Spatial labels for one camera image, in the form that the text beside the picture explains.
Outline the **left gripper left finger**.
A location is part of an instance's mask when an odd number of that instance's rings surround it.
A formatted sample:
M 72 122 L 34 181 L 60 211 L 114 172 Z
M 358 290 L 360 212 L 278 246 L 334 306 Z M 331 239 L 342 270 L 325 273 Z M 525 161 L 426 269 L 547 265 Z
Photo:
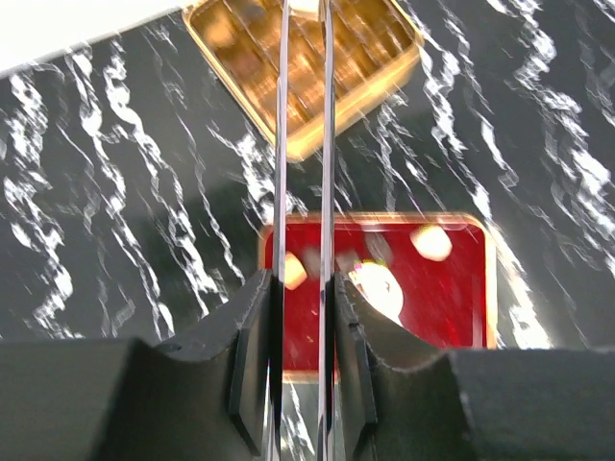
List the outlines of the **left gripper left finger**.
M 1 345 L 5 460 L 252 460 L 263 449 L 271 274 L 151 346 Z

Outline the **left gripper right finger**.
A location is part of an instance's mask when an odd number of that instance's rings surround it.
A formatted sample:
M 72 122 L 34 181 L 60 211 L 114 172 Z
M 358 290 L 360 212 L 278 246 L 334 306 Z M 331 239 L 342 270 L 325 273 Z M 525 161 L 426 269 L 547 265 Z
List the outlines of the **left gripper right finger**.
M 613 458 L 613 352 L 440 350 L 334 290 L 348 459 Z

